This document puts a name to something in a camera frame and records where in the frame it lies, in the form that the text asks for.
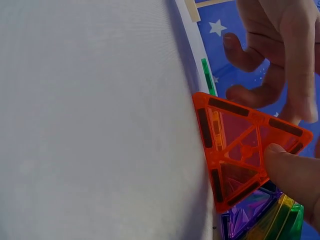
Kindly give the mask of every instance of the white star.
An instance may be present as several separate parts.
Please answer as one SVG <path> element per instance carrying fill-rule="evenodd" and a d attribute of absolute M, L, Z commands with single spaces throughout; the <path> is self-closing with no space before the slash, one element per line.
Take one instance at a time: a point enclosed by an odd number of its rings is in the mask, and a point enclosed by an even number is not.
<path fill-rule="evenodd" d="M 226 30 L 227 28 L 225 26 L 221 25 L 221 20 L 219 19 L 218 21 L 216 21 L 216 23 L 213 22 L 209 22 L 210 26 L 211 26 L 211 30 L 210 33 L 216 33 L 219 35 L 219 37 L 221 37 L 221 32 L 223 30 Z"/>
<path fill-rule="evenodd" d="M 216 84 L 219 83 L 218 80 L 219 80 L 218 77 L 213 76 L 213 81 L 214 81 Z"/>

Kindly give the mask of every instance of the orange triangle magnetic tile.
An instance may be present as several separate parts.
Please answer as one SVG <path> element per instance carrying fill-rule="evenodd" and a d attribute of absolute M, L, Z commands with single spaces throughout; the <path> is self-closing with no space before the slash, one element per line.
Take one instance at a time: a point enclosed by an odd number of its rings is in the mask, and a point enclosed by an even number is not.
<path fill-rule="evenodd" d="M 218 213 L 269 180 L 263 162 L 269 144 L 297 154 L 313 138 L 299 126 L 210 94 L 197 92 L 192 99 Z"/>

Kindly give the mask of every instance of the hand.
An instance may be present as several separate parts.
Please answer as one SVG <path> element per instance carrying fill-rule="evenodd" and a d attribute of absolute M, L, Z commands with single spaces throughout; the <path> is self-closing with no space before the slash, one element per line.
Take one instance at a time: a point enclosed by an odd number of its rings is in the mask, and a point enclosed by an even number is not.
<path fill-rule="evenodd" d="M 247 31 L 243 50 L 233 33 L 223 37 L 228 60 L 246 72 L 270 61 L 261 86 L 234 85 L 229 100 L 251 108 L 276 102 L 288 82 L 287 102 L 280 118 L 298 124 L 316 122 L 315 72 L 320 74 L 320 13 L 313 0 L 236 0 Z"/>
<path fill-rule="evenodd" d="M 304 205 L 304 218 L 320 233 L 320 140 L 316 158 L 287 153 L 271 144 L 264 152 L 266 171 L 285 194 Z"/>

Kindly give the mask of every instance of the green strip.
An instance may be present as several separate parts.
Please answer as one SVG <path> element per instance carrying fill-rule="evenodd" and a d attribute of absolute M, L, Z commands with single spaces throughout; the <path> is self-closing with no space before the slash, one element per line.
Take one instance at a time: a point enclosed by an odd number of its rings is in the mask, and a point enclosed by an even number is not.
<path fill-rule="evenodd" d="M 304 222 L 304 206 L 293 205 L 278 240 L 300 240 Z"/>
<path fill-rule="evenodd" d="M 209 89 L 209 93 L 213 96 L 217 96 L 215 87 L 214 87 L 214 83 L 212 82 L 212 78 L 210 75 L 210 71 L 209 71 L 209 66 L 207 63 L 207 60 L 205 58 L 201 59 L 202 62 L 202 67 L 203 67 L 203 71 L 204 71 L 204 76 L 205 76 L 205 80 L 206 80 L 206 84 L 208 85 L 208 89 Z"/>

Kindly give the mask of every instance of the white fabric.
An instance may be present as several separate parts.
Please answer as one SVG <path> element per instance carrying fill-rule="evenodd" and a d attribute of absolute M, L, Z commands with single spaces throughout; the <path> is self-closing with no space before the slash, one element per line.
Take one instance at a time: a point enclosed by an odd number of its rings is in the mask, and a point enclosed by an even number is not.
<path fill-rule="evenodd" d="M 212 239 L 173 9 L 0 2 L 1 240 Z"/>

